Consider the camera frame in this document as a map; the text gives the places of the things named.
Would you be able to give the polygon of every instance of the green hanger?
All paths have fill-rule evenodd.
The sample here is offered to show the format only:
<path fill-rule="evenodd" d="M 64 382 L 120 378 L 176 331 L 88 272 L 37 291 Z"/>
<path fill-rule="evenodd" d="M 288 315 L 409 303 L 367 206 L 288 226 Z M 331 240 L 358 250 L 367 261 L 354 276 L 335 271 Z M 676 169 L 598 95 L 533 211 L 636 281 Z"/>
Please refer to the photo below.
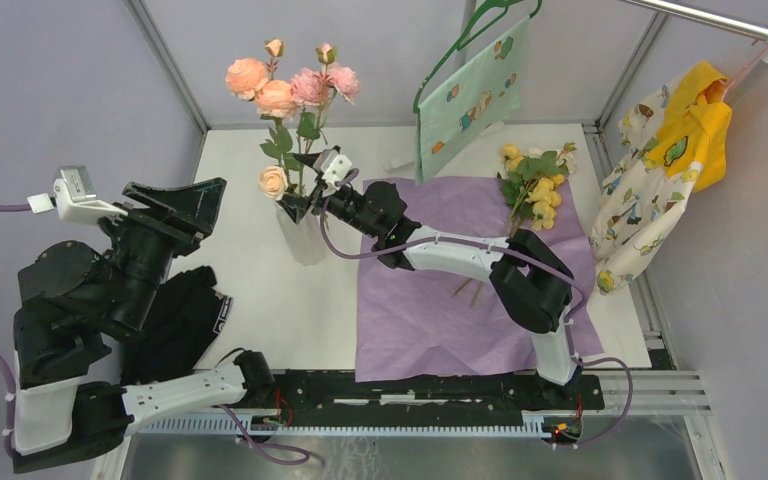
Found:
<path fill-rule="evenodd" d="M 455 51 L 461 51 L 464 48 L 466 48 L 467 45 L 470 44 L 473 40 L 475 40 L 476 37 L 484 33 L 485 30 L 493 26 L 494 23 L 499 21 L 500 18 L 504 17 L 505 14 L 508 13 L 508 8 L 511 5 L 517 4 L 522 2 L 523 0 L 485 0 L 484 3 L 481 4 L 480 7 L 475 11 L 475 13 L 472 15 L 472 18 L 469 19 L 469 23 L 466 25 L 466 29 L 464 29 L 463 33 L 461 34 L 460 38 L 458 38 L 455 43 L 452 45 L 451 48 L 449 48 L 449 51 L 446 52 L 445 55 L 443 55 L 443 58 L 440 59 L 439 62 L 437 62 L 437 65 L 434 66 L 434 70 L 431 70 L 431 73 L 425 77 L 425 80 L 422 81 L 422 85 L 419 86 L 419 90 L 416 92 L 416 98 L 413 99 L 413 113 L 419 113 L 419 98 L 422 96 L 422 91 L 425 90 L 425 85 L 428 84 L 428 81 L 431 80 L 431 77 L 433 77 L 437 72 L 440 70 L 441 67 L 446 63 L 446 60 L 449 59 L 450 56 L 452 56 Z M 537 8 L 534 9 L 533 12 L 531 12 L 528 16 L 529 18 L 534 18 L 535 15 L 537 15 L 537 12 L 540 11 L 540 7 L 543 6 L 543 0 L 537 0 Z M 498 17 L 494 18 L 490 21 L 487 25 L 484 26 L 481 30 L 478 31 L 475 35 L 470 36 L 470 33 L 472 31 L 472 27 L 475 26 L 476 23 L 478 23 L 478 20 L 487 13 L 491 8 L 504 8 L 502 13 L 499 14 Z"/>

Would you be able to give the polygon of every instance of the purple cloth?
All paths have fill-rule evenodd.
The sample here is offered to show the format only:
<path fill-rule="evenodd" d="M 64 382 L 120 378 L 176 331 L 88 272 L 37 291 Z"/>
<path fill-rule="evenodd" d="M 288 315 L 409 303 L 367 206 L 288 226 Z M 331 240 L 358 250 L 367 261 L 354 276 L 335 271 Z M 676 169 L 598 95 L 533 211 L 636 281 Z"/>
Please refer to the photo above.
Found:
<path fill-rule="evenodd" d="M 417 187 L 392 178 L 407 203 L 406 215 L 430 227 L 463 235 L 498 237 L 510 209 L 494 178 L 436 177 Z M 555 227 L 538 232 L 590 292 L 595 265 L 587 236 L 575 213 L 569 182 L 558 187 L 563 203 Z M 364 237 L 361 251 L 373 240 Z M 358 270 L 358 336 L 355 379 L 397 380 L 421 374 L 492 375 L 534 368 L 531 333 L 508 317 L 493 288 L 485 284 L 474 307 L 473 281 L 456 297 L 464 277 L 442 272 L 390 270 L 374 258 Z M 578 301 L 574 295 L 573 305 Z M 586 309 L 572 327 L 576 350 L 603 353 Z"/>

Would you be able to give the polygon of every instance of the black cloth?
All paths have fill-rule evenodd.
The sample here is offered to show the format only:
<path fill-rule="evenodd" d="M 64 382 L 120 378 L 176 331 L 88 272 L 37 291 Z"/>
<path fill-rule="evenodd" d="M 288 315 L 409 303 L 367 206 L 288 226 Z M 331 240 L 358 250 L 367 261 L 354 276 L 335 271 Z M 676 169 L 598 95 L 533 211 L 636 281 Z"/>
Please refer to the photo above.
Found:
<path fill-rule="evenodd" d="M 210 267 L 179 273 L 157 289 L 141 339 L 124 345 L 122 384 L 165 381 L 193 372 L 219 335 L 230 297 L 216 292 Z"/>

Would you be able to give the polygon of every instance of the vase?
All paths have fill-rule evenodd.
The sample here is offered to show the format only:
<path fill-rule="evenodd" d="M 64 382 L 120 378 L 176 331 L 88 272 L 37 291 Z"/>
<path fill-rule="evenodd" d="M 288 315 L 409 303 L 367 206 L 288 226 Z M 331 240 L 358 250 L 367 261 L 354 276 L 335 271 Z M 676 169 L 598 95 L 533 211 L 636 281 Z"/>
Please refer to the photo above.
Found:
<path fill-rule="evenodd" d="M 278 220 L 284 242 L 293 258 L 304 266 L 321 262 L 328 247 L 319 231 L 319 219 L 307 213 L 296 223 L 280 204 L 276 203 L 275 206 L 275 219 Z"/>

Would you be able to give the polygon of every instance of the yellow flower bouquet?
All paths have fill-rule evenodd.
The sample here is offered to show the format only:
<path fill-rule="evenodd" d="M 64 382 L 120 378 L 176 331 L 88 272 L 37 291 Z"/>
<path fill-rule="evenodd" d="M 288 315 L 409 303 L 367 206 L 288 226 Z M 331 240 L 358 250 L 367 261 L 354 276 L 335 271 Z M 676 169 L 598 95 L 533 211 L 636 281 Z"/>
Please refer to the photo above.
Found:
<path fill-rule="evenodd" d="M 575 172 L 575 143 L 565 143 L 560 150 L 543 151 L 529 148 L 523 154 L 519 147 L 503 145 L 499 150 L 504 165 L 504 174 L 497 173 L 499 189 L 511 213 L 505 222 L 501 235 L 513 236 L 525 222 L 531 222 L 531 229 L 538 231 L 555 226 L 555 216 L 563 199 L 555 188 L 563 184 Z M 461 292 L 472 279 L 462 283 L 454 295 Z M 472 297 L 475 305 L 482 284 L 478 285 Z"/>

